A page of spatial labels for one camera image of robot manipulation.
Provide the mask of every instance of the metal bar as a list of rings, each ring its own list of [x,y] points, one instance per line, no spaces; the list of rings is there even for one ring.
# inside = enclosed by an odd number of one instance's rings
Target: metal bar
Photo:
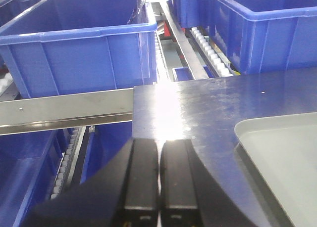
[[[0,102],[0,135],[131,121],[133,89]]]
[[[189,70],[193,76],[194,80],[200,79],[208,79],[208,75],[204,70],[203,66],[201,65],[199,59],[197,58],[193,48],[191,47],[187,37],[185,36],[184,32],[182,31],[179,23],[175,19],[174,15],[170,13],[167,2],[161,1],[160,5],[162,10],[166,16],[168,25],[173,33],[180,50],[184,56],[184,59],[187,63]]]
[[[167,65],[163,54],[163,48],[159,40],[158,33],[155,32],[155,55],[157,62],[158,84],[170,81]]]

